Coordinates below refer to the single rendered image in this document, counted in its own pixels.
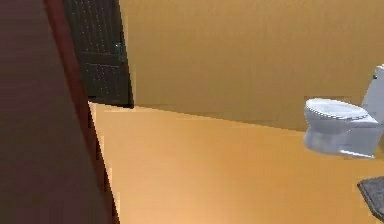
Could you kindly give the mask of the white toilet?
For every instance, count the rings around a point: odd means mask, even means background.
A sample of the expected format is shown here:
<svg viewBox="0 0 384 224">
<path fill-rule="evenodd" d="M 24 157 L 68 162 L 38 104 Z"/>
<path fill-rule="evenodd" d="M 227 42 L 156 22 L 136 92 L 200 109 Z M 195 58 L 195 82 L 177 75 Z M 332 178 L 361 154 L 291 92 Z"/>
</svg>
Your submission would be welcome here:
<svg viewBox="0 0 384 224">
<path fill-rule="evenodd" d="M 308 124 L 304 145 L 324 154 L 374 158 L 384 134 L 384 64 L 374 74 L 360 106 L 339 100 L 311 98 L 305 102 Z"/>
</svg>

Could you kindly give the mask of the dark panelled room door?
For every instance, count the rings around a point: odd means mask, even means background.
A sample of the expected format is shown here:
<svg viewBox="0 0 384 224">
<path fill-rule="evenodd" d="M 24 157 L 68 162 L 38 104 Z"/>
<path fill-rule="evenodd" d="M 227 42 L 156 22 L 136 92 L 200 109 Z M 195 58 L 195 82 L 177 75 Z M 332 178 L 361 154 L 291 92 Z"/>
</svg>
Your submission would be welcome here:
<svg viewBox="0 0 384 224">
<path fill-rule="evenodd" d="M 119 0 L 62 2 L 88 100 L 133 108 Z"/>
</svg>

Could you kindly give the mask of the grey floor mat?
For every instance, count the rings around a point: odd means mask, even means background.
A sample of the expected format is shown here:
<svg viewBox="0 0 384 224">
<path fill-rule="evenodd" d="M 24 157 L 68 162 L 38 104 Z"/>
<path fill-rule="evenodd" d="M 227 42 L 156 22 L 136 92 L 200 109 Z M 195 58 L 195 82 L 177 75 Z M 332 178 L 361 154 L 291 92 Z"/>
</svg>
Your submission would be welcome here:
<svg viewBox="0 0 384 224">
<path fill-rule="evenodd" d="M 384 223 L 384 176 L 363 179 L 357 187 L 372 215 Z"/>
</svg>

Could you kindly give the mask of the dark red wooden cabinet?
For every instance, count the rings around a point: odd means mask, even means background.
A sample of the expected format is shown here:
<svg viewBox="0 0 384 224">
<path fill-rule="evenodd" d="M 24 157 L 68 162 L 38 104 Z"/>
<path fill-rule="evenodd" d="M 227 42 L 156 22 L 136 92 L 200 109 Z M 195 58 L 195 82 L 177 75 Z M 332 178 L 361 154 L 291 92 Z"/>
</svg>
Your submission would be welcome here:
<svg viewBox="0 0 384 224">
<path fill-rule="evenodd" d="M 120 224 L 61 0 L 0 0 L 0 224 Z"/>
</svg>

